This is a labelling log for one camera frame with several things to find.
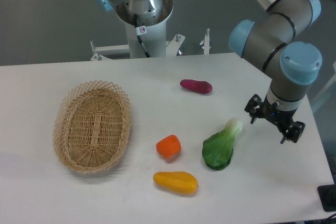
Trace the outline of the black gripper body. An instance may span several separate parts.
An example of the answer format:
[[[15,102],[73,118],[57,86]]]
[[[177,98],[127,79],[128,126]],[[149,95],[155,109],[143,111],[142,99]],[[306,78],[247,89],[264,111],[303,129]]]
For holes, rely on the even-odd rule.
[[[289,129],[294,113],[294,110],[279,110],[277,106],[275,106],[275,103],[270,104],[268,101],[264,101],[261,106],[262,118],[275,125],[281,133],[286,133]]]

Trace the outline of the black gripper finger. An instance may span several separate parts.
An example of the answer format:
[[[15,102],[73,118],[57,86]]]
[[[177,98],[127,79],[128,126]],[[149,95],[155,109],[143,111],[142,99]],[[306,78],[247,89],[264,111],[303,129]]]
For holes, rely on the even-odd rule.
[[[250,124],[253,124],[257,119],[263,119],[263,101],[261,97],[257,94],[254,94],[250,100],[248,101],[247,105],[245,106],[245,112],[249,114],[251,117]]]
[[[298,139],[300,139],[303,134],[305,126],[306,125],[303,122],[293,120],[287,124],[281,125],[279,128],[279,131],[282,134],[280,143],[283,144],[285,141],[297,143]]]

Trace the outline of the silver blue-capped robot arm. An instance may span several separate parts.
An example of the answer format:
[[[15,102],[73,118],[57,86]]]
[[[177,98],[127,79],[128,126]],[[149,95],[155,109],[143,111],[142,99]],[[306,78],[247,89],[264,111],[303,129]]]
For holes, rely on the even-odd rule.
[[[123,21],[132,58],[175,56],[176,40],[166,42],[166,21],[172,0],[96,0],[106,11],[115,10]],[[319,17],[319,0],[257,0],[268,17],[257,24],[241,21],[231,32],[228,45],[271,79],[264,99],[254,95],[245,111],[252,120],[275,125],[284,141],[296,142],[305,124],[293,115],[315,81],[322,64],[320,51],[296,41]]]

